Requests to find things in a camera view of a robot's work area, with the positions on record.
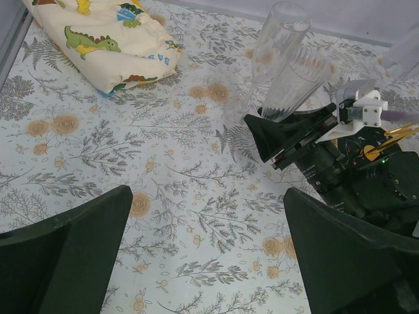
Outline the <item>tall clear flute glass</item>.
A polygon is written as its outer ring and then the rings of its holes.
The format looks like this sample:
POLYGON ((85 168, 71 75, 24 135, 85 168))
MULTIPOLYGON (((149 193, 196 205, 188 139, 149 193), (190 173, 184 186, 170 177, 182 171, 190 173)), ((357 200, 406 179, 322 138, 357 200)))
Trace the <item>tall clear flute glass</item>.
POLYGON ((293 114, 331 76, 329 60, 317 50, 299 46, 287 56, 286 65, 273 80, 261 117, 280 122, 293 114))

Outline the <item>short clear wine glass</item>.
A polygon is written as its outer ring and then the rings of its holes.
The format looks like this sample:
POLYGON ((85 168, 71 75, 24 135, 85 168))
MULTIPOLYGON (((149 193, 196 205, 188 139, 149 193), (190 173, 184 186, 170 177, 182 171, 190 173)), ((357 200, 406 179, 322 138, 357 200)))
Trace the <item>short clear wine glass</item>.
POLYGON ((409 80, 418 76, 418 22, 382 56, 381 66, 387 76, 395 80, 409 80))

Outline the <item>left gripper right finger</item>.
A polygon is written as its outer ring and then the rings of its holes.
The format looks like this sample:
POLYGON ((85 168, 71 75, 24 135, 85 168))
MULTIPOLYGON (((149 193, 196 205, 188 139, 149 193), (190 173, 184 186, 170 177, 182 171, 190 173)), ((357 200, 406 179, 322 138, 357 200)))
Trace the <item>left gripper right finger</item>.
POLYGON ((312 313, 418 312, 418 240, 296 188, 283 202, 312 313))

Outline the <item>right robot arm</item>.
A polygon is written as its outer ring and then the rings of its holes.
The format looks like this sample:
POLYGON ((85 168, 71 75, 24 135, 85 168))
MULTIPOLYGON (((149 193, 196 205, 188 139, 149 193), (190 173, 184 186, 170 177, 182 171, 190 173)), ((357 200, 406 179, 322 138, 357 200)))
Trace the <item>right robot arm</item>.
POLYGON ((418 153, 391 140, 382 128, 364 127, 355 135, 321 140, 339 125, 330 103, 295 112, 281 122, 247 114, 264 162, 284 170, 295 164, 323 201, 380 228, 411 236, 418 222, 418 153))

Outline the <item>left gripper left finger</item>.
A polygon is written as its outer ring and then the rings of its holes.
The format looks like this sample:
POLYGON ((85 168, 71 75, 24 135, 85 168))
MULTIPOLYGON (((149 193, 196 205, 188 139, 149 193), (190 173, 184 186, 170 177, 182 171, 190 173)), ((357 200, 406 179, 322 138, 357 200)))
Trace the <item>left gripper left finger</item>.
POLYGON ((1 234, 2 313, 99 313, 132 205, 118 186, 1 234))

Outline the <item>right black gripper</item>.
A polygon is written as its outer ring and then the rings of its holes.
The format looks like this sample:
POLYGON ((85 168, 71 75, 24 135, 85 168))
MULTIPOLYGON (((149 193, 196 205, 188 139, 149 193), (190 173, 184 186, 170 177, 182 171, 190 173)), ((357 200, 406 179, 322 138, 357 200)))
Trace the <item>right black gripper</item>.
POLYGON ((315 143, 337 126, 337 106, 296 111, 281 122, 247 114, 244 122, 261 160, 275 159, 285 169, 295 164, 327 205, 336 209, 404 209, 406 184, 402 166, 406 154, 397 147, 377 161, 353 165, 344 151, 344 138, 315 143))

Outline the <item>gold wine glass rack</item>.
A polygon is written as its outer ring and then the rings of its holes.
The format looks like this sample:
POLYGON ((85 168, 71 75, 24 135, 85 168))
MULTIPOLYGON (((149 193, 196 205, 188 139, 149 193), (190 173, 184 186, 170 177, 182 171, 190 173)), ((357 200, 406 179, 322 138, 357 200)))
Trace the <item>gold wine glass rack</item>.
POLYGON ((355 135, 344 138, 344 151, 353 165, 362 166, 391 154, 393 147, 400 151, 399 142, 415 133, 418 133, 418 125, 414 123, 390 131, 364 127, 355 135))

